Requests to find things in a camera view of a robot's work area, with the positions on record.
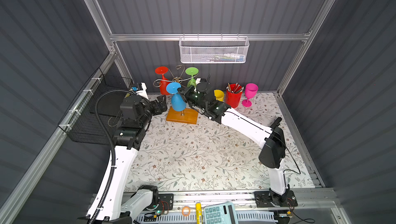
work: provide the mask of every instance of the floral tablecloth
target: floral tablecloth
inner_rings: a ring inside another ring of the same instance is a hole
[[[265,126],[279,116],[283,118],[272,93],[257,93],[251,101],[251,107],[240,104],[236,110]],[[156,185],[162,192],[269,188],[267,168],[258,160],[260,148],[249,138],[200,114],[196,125],[167,122],[166,115],[152,118],[125,192],[134,192],[142,184]],[[286,171],[287,182],[292,188],[314,187],[284,120],[280,127],[301,170],[301,175]],[[297,171],[287,151],[285,162],[287,168]]]

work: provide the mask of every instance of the black wire basket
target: black wire basket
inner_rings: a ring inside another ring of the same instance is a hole
[[[93,84],[81,103],[73,110],[68,109],[63,118],[69,112],[72,116],[67,123],[59,123],[58,126],[67,134],[74,142],[86,142],[95,144],[108,145],[104,131],[100,127],[94,113],[96,100],[102,93],[113,89],[129,90],[132,79],[119,76],[103,74]],[[115,93],[105,96],[98,104],[98,113],[107,130],[112,135],[116,130],[117,122],[120,119],[120,104],[125,98],[125,93]]]

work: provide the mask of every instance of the yellow marker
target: yellow marker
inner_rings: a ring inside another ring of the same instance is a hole
[[[196,203],[195,204],[195,209],[196,209],[196,214],[197,214],[197,224],[202,224],[202,209],[201,209],[201,204]]]

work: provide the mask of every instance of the light blue calculator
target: light blue calculator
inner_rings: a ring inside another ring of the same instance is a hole
[[[205,224],[238,224],[232,202],[206,206],[202,215],[204,215]]]

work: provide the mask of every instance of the wooden base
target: wooden base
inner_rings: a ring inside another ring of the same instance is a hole
[[[171,107],[169,109],[168,115],[166,116],[166,121],[197,124],[197,119],[198,119],[197,111],[190,108],[185,108],[183,110],[183,113],[184,116],[181,115],[181,112],[177,112]]]

